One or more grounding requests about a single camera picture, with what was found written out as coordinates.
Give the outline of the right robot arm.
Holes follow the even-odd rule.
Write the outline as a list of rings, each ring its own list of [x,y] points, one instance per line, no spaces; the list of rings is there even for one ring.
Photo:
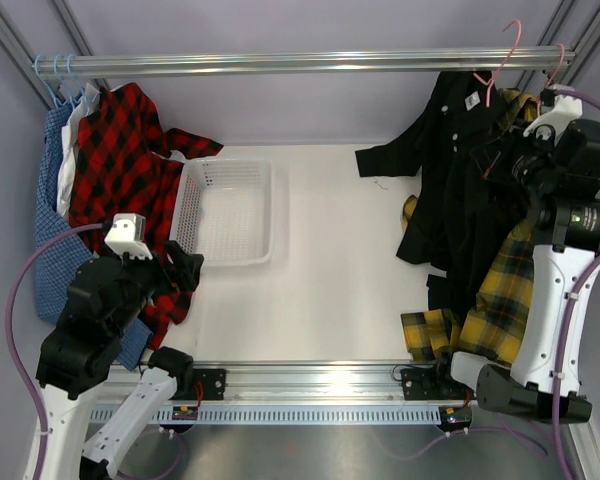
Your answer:
[[[585,423],[578,357],[591,289],[600,271],[600,122],[548,123],[471,153],[496,185],[524,192],[530,207],[534,280],[521,348],[510,368],[456,353],[432,374],[454,397],[469,387],[481,408],[542,423]]]

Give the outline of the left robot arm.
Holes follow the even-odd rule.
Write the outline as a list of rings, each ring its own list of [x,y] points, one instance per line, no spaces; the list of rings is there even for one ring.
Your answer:
[[[131,322],[154,297],[198,287],[203,256],[186,254],[174,241],[166,252],[165,258],[101,257],[78,269],[61,318],[41,345],[40,433],[26,478],[114,478],[159,408],[197,387],[193,358],[162,347],[113,416],[92,437],[86,435]]]

